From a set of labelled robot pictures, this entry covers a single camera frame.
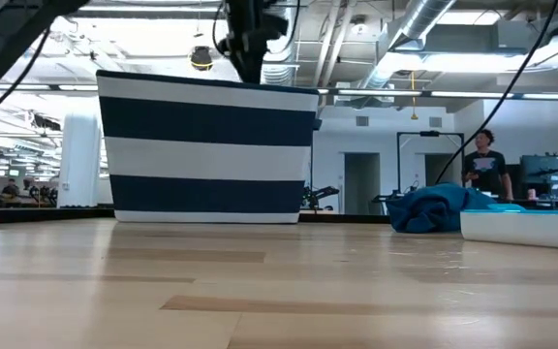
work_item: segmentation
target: person in background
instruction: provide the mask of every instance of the person in background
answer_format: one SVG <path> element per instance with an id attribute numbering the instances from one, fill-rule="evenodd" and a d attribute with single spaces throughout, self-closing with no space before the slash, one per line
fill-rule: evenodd
<path id="1" fill-rule="evenodd" d="M 490 150 L 494 135 L 483 129 L 475 138 L 477 151 L 464 157 L 464 181 L 483 192 L 490 192 L 499 198 L 513 200 L 512 180 L 505 164 L 505 156 Z"/>
<path id="2" fill-rule="evenodd" d="M 8 179 L 8 185 L 4 187 L 1 191 L 2 196 L 6 199 L 7 202 L 16 202 L 18 201 L 18 195 L 20 190 L 16 186 L 16 181 L 13 178 Z"/>

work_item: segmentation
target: striped bin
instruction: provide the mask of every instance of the striped bin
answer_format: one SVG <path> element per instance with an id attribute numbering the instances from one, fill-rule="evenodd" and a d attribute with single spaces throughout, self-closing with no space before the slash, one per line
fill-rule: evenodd
<path id="1" fill-rule="evenodd" d="M 315 90 L 98 72 L 115 217 L 295 223 Z"/>

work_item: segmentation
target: white pillar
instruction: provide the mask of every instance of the white pillar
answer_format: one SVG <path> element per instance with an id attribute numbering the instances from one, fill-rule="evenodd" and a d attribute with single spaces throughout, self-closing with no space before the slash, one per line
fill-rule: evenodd
<path id="1" fill-rule="evenodd" d="M 102 125 L 98 102 L 69 106 L 64 118 L 62 163 L 57 206 L 96 206 Z"/>

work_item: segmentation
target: white container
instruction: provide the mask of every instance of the white container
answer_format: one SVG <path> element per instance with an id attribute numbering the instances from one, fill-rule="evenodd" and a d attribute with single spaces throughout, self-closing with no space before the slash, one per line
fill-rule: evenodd
<path id="1" fill-rule="evenodd" d="M 115 217 L 296 223 L 311 89 L 98 72 Z"/>
<path id="2" fill-rule="evenodd" d="M 558 211 L 466 210 L 460 219 L 467 240 L 558 247 Z"/>

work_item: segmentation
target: blue cloth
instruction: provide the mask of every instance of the blue cloth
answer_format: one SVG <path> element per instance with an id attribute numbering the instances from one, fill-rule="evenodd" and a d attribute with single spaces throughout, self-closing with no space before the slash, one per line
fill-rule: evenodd
<path id="1" fill-rule="evenodd" d="M 426 187 L 387 202 L 391 226 L 399 233 L 460 230 L 460 211 L 488 209 L 494 199 L 452 183 Z"/>

